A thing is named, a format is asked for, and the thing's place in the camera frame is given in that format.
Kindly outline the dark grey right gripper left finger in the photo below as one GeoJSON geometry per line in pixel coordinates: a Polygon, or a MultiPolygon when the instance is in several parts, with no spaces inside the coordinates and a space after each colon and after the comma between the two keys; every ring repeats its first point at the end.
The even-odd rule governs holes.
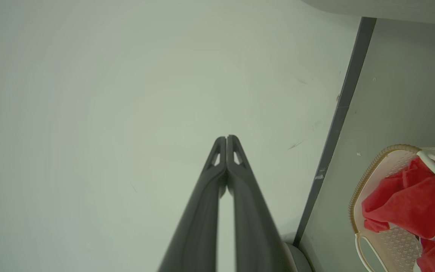
{"type": "Polygon", "coordinates": [[[216,271],[219,200],[227,186],[227,140],[216,139],[159,267],[160,272],[216,271]]]}

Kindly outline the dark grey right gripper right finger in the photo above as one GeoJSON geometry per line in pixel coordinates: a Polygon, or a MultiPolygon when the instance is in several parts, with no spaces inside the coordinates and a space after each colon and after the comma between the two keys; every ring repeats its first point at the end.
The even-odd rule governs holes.
{"type": "Polygon", "coordinates": [[[240,140],[227,137],[227,187],[234,201],[237,272],[293,272],[240,140]]]}

